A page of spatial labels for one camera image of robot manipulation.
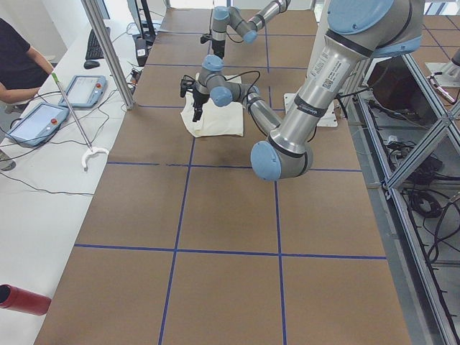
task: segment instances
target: red can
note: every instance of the red can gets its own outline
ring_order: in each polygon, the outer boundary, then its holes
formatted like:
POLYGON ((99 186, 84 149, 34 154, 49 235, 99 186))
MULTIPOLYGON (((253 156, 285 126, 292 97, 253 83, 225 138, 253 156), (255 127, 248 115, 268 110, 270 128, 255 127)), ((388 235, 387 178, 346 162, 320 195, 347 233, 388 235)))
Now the red can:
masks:
POLYGON ((33 315, 46 314, 51 298, 11 285, 0 285, 0 308, 33 315))

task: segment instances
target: person's arm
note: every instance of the person's arm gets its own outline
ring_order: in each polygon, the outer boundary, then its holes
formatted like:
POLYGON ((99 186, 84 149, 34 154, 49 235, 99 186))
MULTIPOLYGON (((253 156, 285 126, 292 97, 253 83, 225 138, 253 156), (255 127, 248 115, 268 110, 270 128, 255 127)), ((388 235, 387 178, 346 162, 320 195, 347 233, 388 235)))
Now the person's arm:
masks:
POLYGON ((46 73, 51 74, 53 66, 38 50, 31 46, 26 54, 30 59, 34 60, 35 63, 39 65, 46 73))
POLYGON ((0 83, 0 101, 8 104, 27 101, 33 98, 40 88, 23 88, 16 90, 7 90, 5 86, 0 83))

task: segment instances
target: white cloth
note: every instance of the white cloth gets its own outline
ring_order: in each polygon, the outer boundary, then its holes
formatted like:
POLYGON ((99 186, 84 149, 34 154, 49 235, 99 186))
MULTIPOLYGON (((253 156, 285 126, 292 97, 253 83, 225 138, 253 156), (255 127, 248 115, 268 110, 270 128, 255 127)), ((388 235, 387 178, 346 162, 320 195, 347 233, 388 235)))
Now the white cloth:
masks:
MULTIPOLYGON (((241 78, 232 79, 232 83, 241 83, 241 78)), ((231 102, 223 108, 217 107, 210 99, 203 105, 203 115, 200 121, 193 122, 193 96, 190 92, 185 95, 185 107, 180 113, 184 125, 194 137, 208 137, 216 135, 243 136, 243 106, 231 102)))

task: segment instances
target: plastic container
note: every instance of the plastic container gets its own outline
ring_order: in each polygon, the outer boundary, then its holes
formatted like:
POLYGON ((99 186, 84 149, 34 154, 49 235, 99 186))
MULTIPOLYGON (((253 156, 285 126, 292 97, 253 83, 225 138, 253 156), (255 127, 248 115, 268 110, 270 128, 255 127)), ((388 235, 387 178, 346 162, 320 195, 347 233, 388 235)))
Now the plastic container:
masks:
POLYGON ((11 285, 0 285, 0 308, 33 315, 46 314, 51 298, 11 285))

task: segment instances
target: black shirt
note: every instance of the black shirt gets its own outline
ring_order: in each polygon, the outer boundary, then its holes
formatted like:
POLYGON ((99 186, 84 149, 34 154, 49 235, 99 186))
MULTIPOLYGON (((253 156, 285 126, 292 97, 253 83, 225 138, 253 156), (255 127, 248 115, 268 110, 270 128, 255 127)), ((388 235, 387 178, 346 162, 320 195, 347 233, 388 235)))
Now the black shirt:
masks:
POLYGON ((7 90, 38 88, 48 74, 30 59, 30 44, 13 27, 0 18, 0 83, 7 90))

